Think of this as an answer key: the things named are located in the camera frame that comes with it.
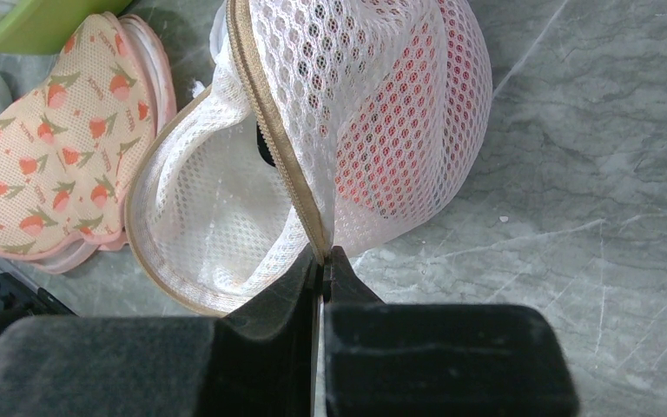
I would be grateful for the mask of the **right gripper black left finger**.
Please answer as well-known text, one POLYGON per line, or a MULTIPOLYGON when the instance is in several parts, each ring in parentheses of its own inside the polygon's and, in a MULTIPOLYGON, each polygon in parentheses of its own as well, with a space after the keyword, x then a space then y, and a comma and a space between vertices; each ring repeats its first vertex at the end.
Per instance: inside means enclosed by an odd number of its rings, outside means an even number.
POLYGON ((0 416, 310 416, 310 248, 225 317, 32 315, 0 334, 0 416))

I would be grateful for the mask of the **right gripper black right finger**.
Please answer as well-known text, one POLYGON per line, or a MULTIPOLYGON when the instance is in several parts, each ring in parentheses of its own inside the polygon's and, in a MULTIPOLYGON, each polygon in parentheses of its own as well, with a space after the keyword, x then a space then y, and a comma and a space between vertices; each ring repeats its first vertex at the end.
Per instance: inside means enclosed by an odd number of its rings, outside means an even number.
POLYGON ((330 416, 576 416, 553 328, 515 304, 387 304, 333 248, 322 278, 330 416))

